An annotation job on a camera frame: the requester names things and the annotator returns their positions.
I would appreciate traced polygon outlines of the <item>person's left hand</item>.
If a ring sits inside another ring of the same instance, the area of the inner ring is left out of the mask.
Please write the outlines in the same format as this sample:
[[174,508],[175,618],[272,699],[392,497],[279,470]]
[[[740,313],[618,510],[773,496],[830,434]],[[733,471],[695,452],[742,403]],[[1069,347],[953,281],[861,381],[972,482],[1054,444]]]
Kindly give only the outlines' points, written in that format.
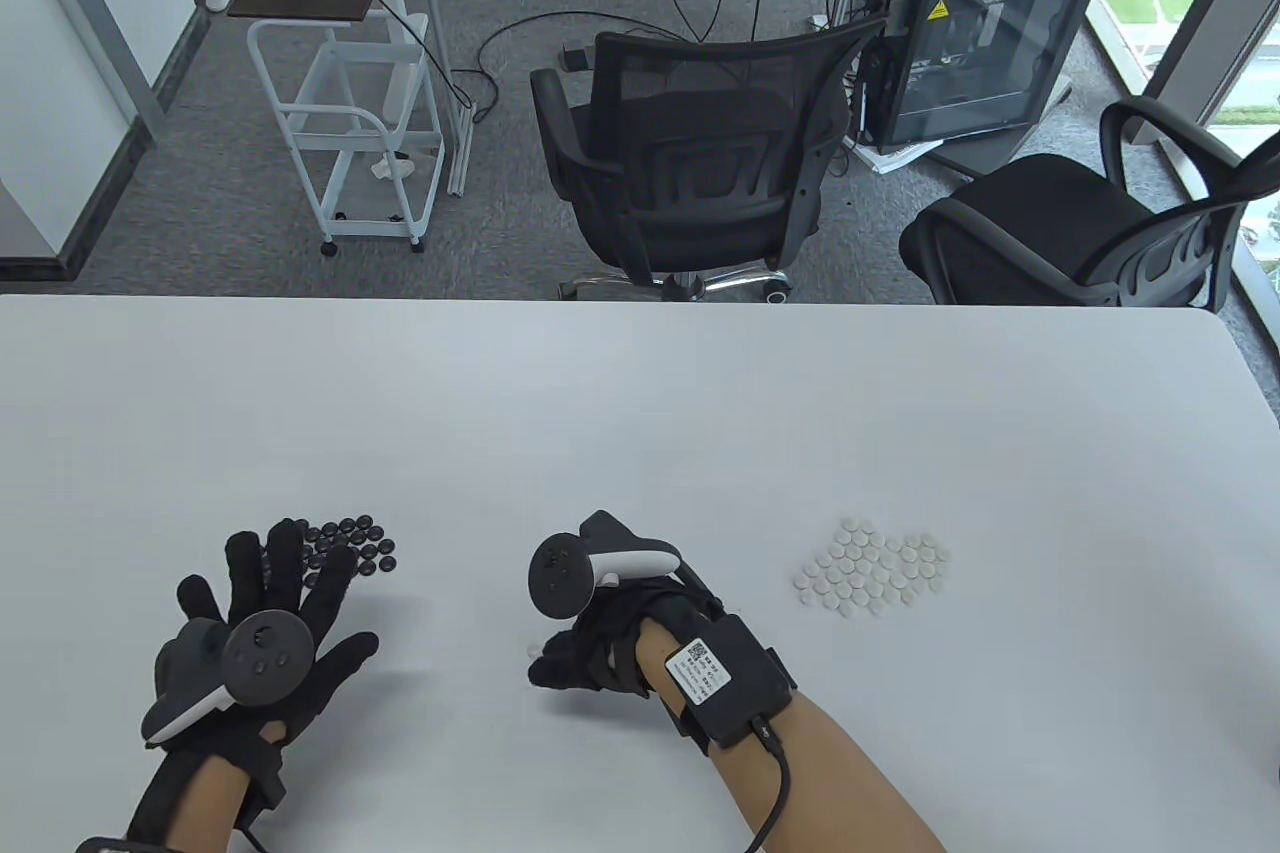
[[179,786],[211,757],[244,771],[241,825],[280,804],[285,745],[379,647],[378,635],[360,631],[320,652],[358,557],[333,547],[314,566],[306,548],[291,519],[265,538],[233,534],[225,546],[229,608],[219,608],[205,578],[188,575],[175,592],[186,622],[155,661],[145,744],[179,760]]

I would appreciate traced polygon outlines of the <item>person's right hand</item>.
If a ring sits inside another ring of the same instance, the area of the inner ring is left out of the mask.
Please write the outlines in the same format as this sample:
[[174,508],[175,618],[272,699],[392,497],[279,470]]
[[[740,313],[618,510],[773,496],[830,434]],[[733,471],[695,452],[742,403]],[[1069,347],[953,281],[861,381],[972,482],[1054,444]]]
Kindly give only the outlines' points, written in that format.
[[707,589],[675,578],[625,580],[599,589],[573,625],[554,634],[530,663],[531,685],[548,690],[611,690],[649,697],[654,686],[637,661],[645,621],[689,642],[724,615]]

